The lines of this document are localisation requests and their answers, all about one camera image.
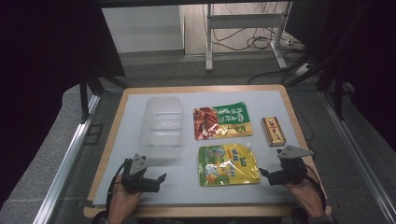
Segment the person's left hand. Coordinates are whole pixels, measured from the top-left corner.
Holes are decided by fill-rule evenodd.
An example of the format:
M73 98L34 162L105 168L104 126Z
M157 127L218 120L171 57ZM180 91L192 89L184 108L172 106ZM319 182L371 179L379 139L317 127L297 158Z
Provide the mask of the person's left hand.
M128 192L120 182L121 175L118 175L109 204L108 224L122 224L132 214L142 196L140 191L135 193Z

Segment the white cabinet panel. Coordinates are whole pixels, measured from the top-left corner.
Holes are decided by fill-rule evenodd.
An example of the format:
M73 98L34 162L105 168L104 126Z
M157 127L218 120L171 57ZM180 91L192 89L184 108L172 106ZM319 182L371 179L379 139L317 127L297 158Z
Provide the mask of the white cabinet panel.
M184 49L179 6L104 8L118 53Z

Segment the white metal desk frame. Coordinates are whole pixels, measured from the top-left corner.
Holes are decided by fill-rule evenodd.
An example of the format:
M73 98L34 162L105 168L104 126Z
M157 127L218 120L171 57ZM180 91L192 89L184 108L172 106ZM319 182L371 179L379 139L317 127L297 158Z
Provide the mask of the white metal desk frame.
M205 70L213 70L212 31L215 29L241 28L276 28L276 37L270 41L270 46L279 68L281 70L286 69L287 64L279 46L290 12L290 6L291 1L286 4L281 13L216 15L212 14L212 4L208 4L206 12Z

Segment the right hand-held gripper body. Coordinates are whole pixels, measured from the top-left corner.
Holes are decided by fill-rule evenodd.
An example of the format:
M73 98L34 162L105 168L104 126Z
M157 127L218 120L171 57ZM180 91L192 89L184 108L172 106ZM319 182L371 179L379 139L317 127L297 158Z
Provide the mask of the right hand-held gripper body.
M307 174L303 157L312 156L312 152L294 146L285 146L277 151L281 170L270 173L268 178L276 178L283 184L300 184Z

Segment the aluminium rail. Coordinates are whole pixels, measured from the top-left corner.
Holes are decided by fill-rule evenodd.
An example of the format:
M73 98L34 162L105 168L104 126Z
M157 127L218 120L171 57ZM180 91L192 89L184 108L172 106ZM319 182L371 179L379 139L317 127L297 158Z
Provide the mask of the aluminium rail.
M333 109L334 103L332 102L331 97L326 92L322 91L318 94L322 98L337 131L345 142L346 148L348 149L353 161L360 170L366 185L372 192L379 209L385 217L385 220L388 224L396 224L396 206L389 197L385 187L379 181L368 161L363 156L361 148L358 146L355 138L348 129L347 124L336 115Z
M33 224L48 224L54 208L60 198L64 184L70 174L70 171L78 156L79 150L83 144L86 132L92 122L93 114L100 102L100 96L93 96L88 103L88 117L83 123L80 123L73 135L73 138L64 154L60 167L49 187L49 191L41 204Z

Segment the person's leg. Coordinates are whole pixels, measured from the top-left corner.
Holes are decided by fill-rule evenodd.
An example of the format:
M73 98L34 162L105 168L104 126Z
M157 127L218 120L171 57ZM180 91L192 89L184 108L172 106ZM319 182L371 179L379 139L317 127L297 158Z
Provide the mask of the person's leg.
M93 219L91 224L108 224L108 214L106 211L99 212Z

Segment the red and green sauce packet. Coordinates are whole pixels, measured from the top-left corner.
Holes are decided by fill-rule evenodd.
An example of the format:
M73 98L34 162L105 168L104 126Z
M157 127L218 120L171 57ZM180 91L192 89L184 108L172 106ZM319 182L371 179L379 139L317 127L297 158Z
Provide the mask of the red and green sauce packet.
M196 140L253 135L245 102L194 108L193 124Z

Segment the yellow green spout pouch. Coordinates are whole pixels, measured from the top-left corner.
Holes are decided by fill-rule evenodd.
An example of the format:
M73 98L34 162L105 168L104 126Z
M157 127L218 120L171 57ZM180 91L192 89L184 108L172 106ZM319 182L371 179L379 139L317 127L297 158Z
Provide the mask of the yellow green spout pouch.
M202 187L257 184L261 180L254 153L241 144L200 147L198 173Z

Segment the white power strip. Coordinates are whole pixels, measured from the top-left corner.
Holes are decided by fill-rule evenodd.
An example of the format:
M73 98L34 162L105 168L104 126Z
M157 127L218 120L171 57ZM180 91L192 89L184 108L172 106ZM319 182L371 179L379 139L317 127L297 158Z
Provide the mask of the white power strip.
M310 63L304 63L300 68L298 68L295 72L294 75L299 77L309 71L313 67L312 64Z

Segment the black metal stand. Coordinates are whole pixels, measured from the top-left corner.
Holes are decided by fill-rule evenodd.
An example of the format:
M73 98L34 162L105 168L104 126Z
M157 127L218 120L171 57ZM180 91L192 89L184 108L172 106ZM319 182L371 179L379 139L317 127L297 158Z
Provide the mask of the black metal stand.
M322 72L318 81L317 81L317 89L319 91L326 91L329 89L330 85L334 83L333 89L333 111L336 116L343 120L342 114L342 97L343 97L343 74L342 74L342 66L340 65L340 54L334 53L328 59L323 61L317 66L309 69L307 72L303 73L299 77L289 81L285 84L286 87L294 86L303 80L312 77L314 74L318 72Z
M121 87L122 89L128 89L129 85L116 77L112 77L105 73L99 73L98 75L85 74L80 77L79 88L80 88L80 105L81 105L81 123L85 123L90 115L89 102L88 102L88 89L95 96L100 96L104 92L104 87L100 81L100 78L104 78L107 81Z

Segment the person's right hand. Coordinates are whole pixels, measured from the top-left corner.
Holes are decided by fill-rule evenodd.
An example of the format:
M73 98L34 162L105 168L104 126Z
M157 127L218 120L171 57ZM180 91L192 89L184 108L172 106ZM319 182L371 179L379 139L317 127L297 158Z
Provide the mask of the person's right hand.
M320 196L315 186L307 179L300 184L285 184L284 187L293 195L309 218L325 217Z

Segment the white table mat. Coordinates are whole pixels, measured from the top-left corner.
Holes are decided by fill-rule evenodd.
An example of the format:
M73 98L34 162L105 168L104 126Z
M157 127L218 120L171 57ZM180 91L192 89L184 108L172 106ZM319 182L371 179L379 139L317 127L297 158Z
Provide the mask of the white table mat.
M145 106L150 94L128 94L126 103L121 107L120 125L116 129L114 144L110 148L106 169L93 197L97 207L106 202L106 191L110 180L126 158L134 154L146 155L139 145L140 129L143 125ZM275 116L285 132L287 143L299 146L296 129L291 122L291 111L286 107L287 96L278 90L269 91L212 91L181 92L177 95L184 109L181 154L179 157L162 163L152 161L146 177L154 178L167 174L160 191L145 193L141 203L144 205L197 205L210 204L264 204L290 203L292 197L283 187L272 187L263 179L257 184L233 187L201 187L198 177L198 149L215 144L240 143L251 145L258 159L258 165L271 172L280 169L276 149L270 147L261 119ZM230 105L244 102L252 121L253 135L219 140L197 141L193 137L192 110L198 106Z

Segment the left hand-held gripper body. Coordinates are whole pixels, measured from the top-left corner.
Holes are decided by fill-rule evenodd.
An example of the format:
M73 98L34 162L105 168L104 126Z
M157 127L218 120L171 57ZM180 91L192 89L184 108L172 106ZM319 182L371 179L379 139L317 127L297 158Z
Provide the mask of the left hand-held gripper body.
M145 156L135 154L132 159L124 161L123 173L121 175L121 184L130 193L137 191L145 192L144 186L147 184L161 185L157 179L148 179L144 177L144 173L149 168Z

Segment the wooden table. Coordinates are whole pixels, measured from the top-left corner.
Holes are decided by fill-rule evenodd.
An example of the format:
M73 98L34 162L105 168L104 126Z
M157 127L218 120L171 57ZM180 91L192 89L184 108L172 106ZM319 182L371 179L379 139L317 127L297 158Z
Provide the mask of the wooden table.
M95 206L93 197L100 184L100 178L106 169L106 164L111 154L110 148L114 144L116 129L120 125L121 107L126 103L128 94L150 94L152 97L177 96L181 92L212 92L212 91L269 91L278 90L287 96L286 107L291 111L291 122L296 129L300 145L305 147L306 142L302 134L300 125L291 106L290 98L286 89L281 85L237 85L237 86L196 86L196 87L162 87L162 88L130 88L123 92L119 108L110 129L106 146L100 160L95 178L92 183L88 199L91 204L85 206L83 213L86 217L94 217L97 213L104 210L105 205ZM264 204L210 204L204 206L197 205L144 205L141 203L134 210L135 217L283 217L290 213L295 206L292 198L290 203L264 203Z

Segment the clear plastic container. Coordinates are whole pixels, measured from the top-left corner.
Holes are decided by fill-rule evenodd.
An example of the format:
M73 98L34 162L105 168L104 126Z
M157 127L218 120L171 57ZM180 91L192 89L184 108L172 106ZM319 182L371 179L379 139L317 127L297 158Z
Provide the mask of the clear plastic container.
M183 112L178 97L148 99L140 134L140 144L148 157L173 159L179 156Z

